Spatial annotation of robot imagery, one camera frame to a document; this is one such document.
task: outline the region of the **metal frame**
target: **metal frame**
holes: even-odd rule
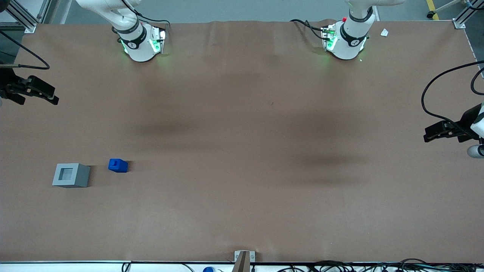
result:
[[[234,253],[237,256],[237,261],[234,264],[232,272],[249,272],[250,271],[250,254],[254,251],[240,250],[239,253]]]
[[[484,0],[471,0],[470,3],[475,8],[484,7]],[[476,12],[477,11],[470,8],[465,8],[456,18],[452,19],[455,29],[466,28],[465,22],[467,22],[467,20],[469,20],[469,18],[471,18]]]
[[[234,251],[234,262],[237,261],[237,258],[239,258],[239,254],[242,251],[246,251],[246,250],[236,250],[236,251]],[[249,251],[249,257],[250,257],[250,262],[255,262],[256,261],[256,252],[255,251]]]
[[[16,0],[10,0],[7,12],[17,20],[17,22],[0,22],[0,28],[3,30],[25,29],[25,33],[34,33],[35,24],[45,22],[45,17],[51,4],[52,0],[44,0],[37,16],[33,16]]]

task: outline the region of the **black strap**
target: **black strap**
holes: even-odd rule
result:
[[[141,35],[139,37],[137,37],[136,39],[134,40],[125,40],[125,39],[122,39],[123,43],[129,47],[130,49],[138,49],[139,48],[139,45],[146,39],[146,28],[143,27],[143,32],[141,33]]]
[[[116,32],[117,32],[118,34],[129,34],[129,33],[134,32],[134,31],[135,31],[135,30],[138,28],[138,26],[139,26],[139,19],[136,19],[136,23],[135,23],[135,25],[134,25],[134,26],[132,26],[130,29],[128,29],[128,30],[119,30],[119,29],[115,29],[115,30],[116,30]]]
[[[353,17],[353,15],[351,15],[351,12],[349,13],[349,18],[357,23],[364,23],[371,17],[372,14],[373,14],[373,7],[370,7],[367,11],[365,18],[359,19],[359,18]]]
[[[482,157],[484,157],[484,145],[480,145],[477,148],[477,152],[479,153],[479,155],[481,155]]]
[[[348,42],[348,46],[350,46],[350,47],[356,47],[356,46],[358,46],[359,44],[361,44],[361,42],[368,35],[368,33],[366,33],[365,36],[363,36],[363,37],[359,37],[359,38],[353,37],[353,36],[349,35],[348,33],[346,33],[346,31],[345,31],[345,24],[344,23],[341,25],[341,28],[340,28],[339,31],[341,33],[341,37],[345,41]]]
[[[474,124],[479,123],[482,119],[484,119],[484,112],[482,112],[477,116],[476,120],[474,121]]]

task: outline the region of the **table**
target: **table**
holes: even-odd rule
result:
[[[251,249],[258,261],[482,262],[475,143],[424,143],[438,120],[420,106],[435,75],[474,61],[465,32],[377,22],[370,34],[342,61],[294,23],[173,24],[166,54],[136,63],[109,25],[39,25],[23,44],[52,68],[17,73],[54,85],[60,103],[0,108],[0,259]],[[475,72],[437,81],[428,108],[457,120],[480,103]],[[130,172],[109,171],[113,157]],[[51,186],[57,163],[91,166],[90,186]]]

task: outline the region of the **blue cube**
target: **blue cube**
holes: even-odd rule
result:
[[[107,169],[116,173],[126,173],[128,172],[128,162],[125,162],[122,159],[109,159]]]

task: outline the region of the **metal bracket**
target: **metal bracket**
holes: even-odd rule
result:
[[[455,21],[455,18],[452,18],[452,23],[454,24],[455,29],[465,29],[466,28],[466,24],[458,25],[457,22]]]
[[[242,251],[247,251],[247,250],[237,250],[237,251],[234,251],[234,262],[237,261],[237,258],[239,257],[239,254]],[[256,261],[256,252],[255,251],[249,251],[249,260],[250,260],[250,262],[255,262]]]
[[[7,6],[7,12],[17,20],[23,27],[25,33],[34,33],[37,23],[39,22],[32,14],[29,13],[17,0],[10,0]]]

